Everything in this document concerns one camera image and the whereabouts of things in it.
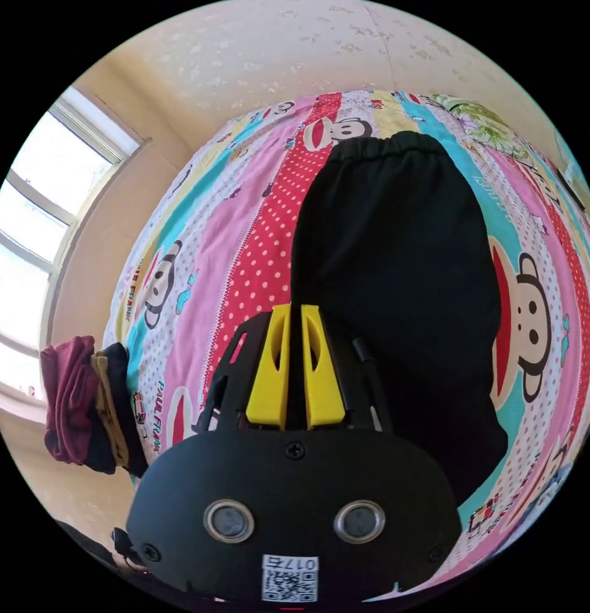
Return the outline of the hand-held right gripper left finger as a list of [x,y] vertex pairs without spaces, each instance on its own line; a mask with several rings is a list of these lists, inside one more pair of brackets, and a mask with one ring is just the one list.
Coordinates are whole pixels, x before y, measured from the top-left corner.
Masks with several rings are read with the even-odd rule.
[[245,414],[252,425],[284,428],[289,386],[291,306],[276,305],[268,315]]

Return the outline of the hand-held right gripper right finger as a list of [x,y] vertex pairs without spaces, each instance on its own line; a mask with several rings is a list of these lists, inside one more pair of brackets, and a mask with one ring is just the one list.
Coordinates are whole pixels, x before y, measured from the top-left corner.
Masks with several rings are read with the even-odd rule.
[[345,407],[319,307],[301,306],[301,334],[307,427],[339,425]]

